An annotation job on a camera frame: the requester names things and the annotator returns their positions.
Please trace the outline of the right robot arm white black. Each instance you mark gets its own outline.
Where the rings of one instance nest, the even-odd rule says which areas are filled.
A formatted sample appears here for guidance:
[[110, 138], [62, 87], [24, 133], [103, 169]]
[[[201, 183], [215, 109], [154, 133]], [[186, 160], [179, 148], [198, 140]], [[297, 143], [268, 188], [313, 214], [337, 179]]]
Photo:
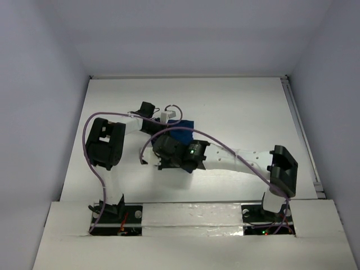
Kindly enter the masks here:
[[273, 220], [282, 207], [296, 195], [298, 162], [286, 147], [276, 145], [273, 150], [248, 152], [221, 146], [219, 143], [193, 140], [185, 145], [169, 135], [160, 136], [152, 146], [159, 158], [159, 169], [180, 168], [194, 170], [228, 170], [258, 176], [268, 185], [259, 206], [260, 216]]

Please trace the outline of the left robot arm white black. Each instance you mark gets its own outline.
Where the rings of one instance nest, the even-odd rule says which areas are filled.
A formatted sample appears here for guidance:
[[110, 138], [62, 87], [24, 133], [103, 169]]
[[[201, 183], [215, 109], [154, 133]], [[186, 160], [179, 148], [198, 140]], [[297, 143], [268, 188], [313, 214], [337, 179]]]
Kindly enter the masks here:
[[84, 156], [89, 168], [99, 179], [103, 193], [99, 204], [89, 208], [112, 222], [118, 222], [124, 217], [124, 197], [111, 170], [122, 158], [125, 136], [137, 131], [152, 136], [171, 126], [169, 120], [176, 117], [176, 112], [167, 107], [158, 118], [154, 117], [155, 111], [153, 104], [143, 102], [139, 110], [126, 114], [97, 112], [88, 118], [83, 128]]

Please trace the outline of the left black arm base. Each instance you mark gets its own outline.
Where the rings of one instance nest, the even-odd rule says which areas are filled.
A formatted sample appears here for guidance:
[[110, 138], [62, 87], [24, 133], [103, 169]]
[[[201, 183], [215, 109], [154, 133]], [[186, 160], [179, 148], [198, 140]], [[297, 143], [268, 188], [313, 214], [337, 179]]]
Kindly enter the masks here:
[[121, 206], [106, 206], [96, 225], [101, 207], [91, 207], [92, 220], [90, 235], [92, 236], [141, 236], [143, 205], [123, 204]]

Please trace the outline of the blue t shirt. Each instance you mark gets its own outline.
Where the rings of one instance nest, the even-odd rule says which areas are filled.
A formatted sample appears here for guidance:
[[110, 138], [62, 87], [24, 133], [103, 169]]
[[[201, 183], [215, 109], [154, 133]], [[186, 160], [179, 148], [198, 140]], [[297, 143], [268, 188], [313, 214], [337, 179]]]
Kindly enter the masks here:
[[[194, 121], [193, 120], [181, 120], [180, 123], [176, 125], [172, 125], [170, 127], [185, 127], [194, 129]], [[184, 145], [189, 145], [190, 142], [194, 139], [193, 132], [184, 129], [170, 130], [162, 133], [162, 135], [169, 135], [175, 140], [179, 141]]]

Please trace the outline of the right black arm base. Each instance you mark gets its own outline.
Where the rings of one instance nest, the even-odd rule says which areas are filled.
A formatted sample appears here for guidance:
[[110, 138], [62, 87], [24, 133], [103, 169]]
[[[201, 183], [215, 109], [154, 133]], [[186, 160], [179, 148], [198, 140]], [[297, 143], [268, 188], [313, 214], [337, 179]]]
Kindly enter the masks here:
[[241, 204], [245, 236], [295, 235], [291, 209], [283, 204], [279, 213], [265, 211], [261, 203]]

